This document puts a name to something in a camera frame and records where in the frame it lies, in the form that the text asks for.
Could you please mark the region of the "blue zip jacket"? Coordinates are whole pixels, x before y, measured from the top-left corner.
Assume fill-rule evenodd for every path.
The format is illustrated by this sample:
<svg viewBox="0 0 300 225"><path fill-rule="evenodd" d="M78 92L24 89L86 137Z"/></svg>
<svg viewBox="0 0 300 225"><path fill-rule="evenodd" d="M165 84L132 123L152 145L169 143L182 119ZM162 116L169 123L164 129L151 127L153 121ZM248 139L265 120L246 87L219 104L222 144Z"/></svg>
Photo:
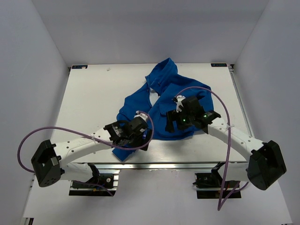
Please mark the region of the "blue zip jacket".
<svg viewBox="0 0 300 225"><path fill-rule="evenodd" d="M117 120L130 121L136 111L143 111L149 114L154 122L154 139L175 141L192 136L198 130L195 127L184 131L176 130L173 134L166 132L166 113L176 108L173 98L181 90L192 86L206 89L210 87L197 80L179 75L177 66L171 58L158 63L145 80L146 83L140 89L125 98Z"/></svg>

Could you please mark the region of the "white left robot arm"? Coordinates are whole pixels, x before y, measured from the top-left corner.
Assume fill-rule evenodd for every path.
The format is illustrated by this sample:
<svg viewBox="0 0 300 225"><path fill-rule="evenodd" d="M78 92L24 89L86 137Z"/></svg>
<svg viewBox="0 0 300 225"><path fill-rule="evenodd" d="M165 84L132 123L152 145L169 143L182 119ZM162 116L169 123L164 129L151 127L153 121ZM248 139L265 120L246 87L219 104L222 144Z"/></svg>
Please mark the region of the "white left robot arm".
<svg viewBox="0 0 300 225"><path fill-rule="evenodd" d="M76 180L94 187L99 182L99 173L93 163L77 163L76 160L106 150L110 147L126 151L137 148L147 150L152 138L152 128L141 116L130 122L119 120L104 126L91 135L51 143L40 143L31 159L33 169L40 187L48 187L59 180Z"/></svg>

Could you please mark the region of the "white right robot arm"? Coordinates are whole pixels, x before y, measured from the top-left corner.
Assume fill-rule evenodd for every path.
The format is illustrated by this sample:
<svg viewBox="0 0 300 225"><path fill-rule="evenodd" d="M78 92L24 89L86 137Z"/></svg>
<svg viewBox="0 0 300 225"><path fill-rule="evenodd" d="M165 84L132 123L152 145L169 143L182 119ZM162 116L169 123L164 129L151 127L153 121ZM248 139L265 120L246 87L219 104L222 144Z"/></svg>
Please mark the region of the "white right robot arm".
<svg viewBox="0 0 300 225"><path fill-rule="evenodd" d="M228 181L245 181L266 190L286 173L281 149L276 142L264 142L230 127L217 112L205 111L195 96L178 96L175 103L176 109L166 113L167 132L196 127L231 146L246 160L245 163L228 165L218 163L213 167L210 180L215 186L222 187Z"/></svg>

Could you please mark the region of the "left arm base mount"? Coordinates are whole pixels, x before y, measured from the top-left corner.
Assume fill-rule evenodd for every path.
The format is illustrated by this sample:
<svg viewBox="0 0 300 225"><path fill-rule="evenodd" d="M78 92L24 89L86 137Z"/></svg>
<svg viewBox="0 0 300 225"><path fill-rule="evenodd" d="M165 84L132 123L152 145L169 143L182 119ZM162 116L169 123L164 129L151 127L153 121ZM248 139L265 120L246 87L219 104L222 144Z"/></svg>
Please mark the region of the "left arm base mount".
<svg viewBox="0 0 300 225"><path fill-rule="evenodd" d="M119 171L100 171L97 179L88 182L72 181L69 196L107 196L113 197L116 193L119 180Z"/></svg>

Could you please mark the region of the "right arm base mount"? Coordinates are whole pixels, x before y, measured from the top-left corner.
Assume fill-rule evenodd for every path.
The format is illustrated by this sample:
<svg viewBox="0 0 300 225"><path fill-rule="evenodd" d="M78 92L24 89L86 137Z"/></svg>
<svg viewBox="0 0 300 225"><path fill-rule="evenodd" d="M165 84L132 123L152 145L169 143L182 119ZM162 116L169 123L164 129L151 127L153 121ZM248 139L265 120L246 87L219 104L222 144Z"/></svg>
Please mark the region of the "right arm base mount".
<svg viewBox="0 0 300 225"><path fill-rule="evenodd" d="M224 199L231 190L238 184L237 181L226 181L223 190L222 199ZM197 199L218 199L221 191L221 181L215 181L211 173L195 173L193 186L196 188ZM229 199L240 199L241 193L234 191Z"/></svg>

